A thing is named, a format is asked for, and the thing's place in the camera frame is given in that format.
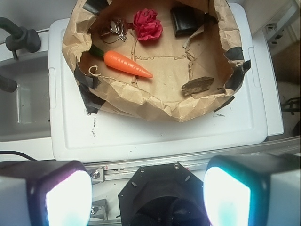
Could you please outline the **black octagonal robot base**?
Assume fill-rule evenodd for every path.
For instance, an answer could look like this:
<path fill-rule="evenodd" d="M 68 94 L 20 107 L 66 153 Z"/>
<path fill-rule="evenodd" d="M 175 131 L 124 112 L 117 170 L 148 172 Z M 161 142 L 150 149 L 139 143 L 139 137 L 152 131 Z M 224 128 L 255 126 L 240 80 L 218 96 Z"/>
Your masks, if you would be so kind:
<path fill-rule="evenodd" d="M 203 181 L 180 163 L 142 166 L 118 194 L 124 226 L 208 226 Z"/>

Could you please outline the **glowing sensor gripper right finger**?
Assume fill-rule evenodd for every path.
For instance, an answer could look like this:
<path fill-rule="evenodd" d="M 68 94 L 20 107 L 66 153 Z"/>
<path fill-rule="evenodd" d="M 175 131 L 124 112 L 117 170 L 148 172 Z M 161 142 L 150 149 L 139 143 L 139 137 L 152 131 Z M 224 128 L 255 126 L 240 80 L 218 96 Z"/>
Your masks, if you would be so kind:
<path fill-rule="evenodd" d="M 204 175 L 203 197 L 213 226 L 299 226 L 301 158 L 214 156 Z"/>

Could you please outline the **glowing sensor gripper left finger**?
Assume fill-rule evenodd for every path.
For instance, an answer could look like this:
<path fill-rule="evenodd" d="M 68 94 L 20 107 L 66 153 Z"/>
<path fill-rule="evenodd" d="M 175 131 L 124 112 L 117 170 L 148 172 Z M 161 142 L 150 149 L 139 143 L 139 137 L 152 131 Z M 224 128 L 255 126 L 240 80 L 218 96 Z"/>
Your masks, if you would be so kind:
<path fill-rule="evenodd" d="M 86 226 L 92 182 L 79 161 L 3 161 L 2 226 Z"/>

